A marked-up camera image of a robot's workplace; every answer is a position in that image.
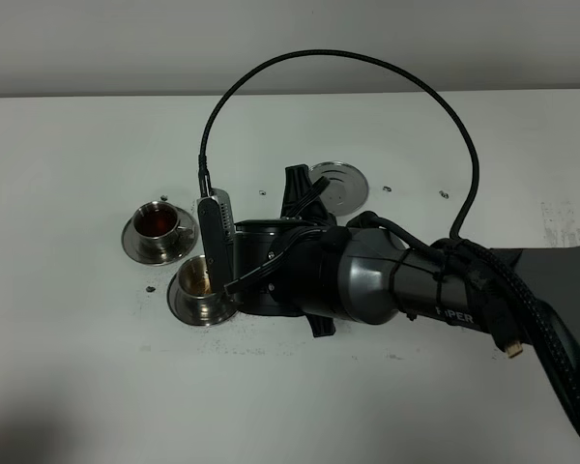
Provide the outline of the right robot arm black grey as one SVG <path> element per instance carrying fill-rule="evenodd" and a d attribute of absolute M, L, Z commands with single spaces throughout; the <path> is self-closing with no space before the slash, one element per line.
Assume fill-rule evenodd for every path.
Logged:
<path fill-rule="evenodd" d="M 283 217 L 237 224 L 227 290 L 243 312 L 303 316 L 318 337 L 339 319 L 434 319 L 489 334 L 509 355 L 531 345 L 555 391 L 580 397 L 580 245 L 426 245 L 371 212 L 336 224 L 320 190 L 304 166 L 289 167 Z"/>

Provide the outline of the right gripper black plate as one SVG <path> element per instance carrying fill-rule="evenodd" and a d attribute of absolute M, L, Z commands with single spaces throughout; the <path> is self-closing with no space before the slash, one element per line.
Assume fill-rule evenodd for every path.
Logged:
<path fill-rule="evenodd" d="M 337 225 L 335 216 L 321 199 L 331 181 L 324 176 L 311 181 L 309 173 L 306 164 L 285 168 L 281 218 L 251 219 L 236 224 L 231 296 L 242 313 L 262 317 L 304 315 L 295 304 L 276 301 L 269 284 L 282 266 L 276 259 L 278 254 Z M 314 338 L 335 335 L 336 327 L 330 315 L 307 313 L 305 318 Z"/>

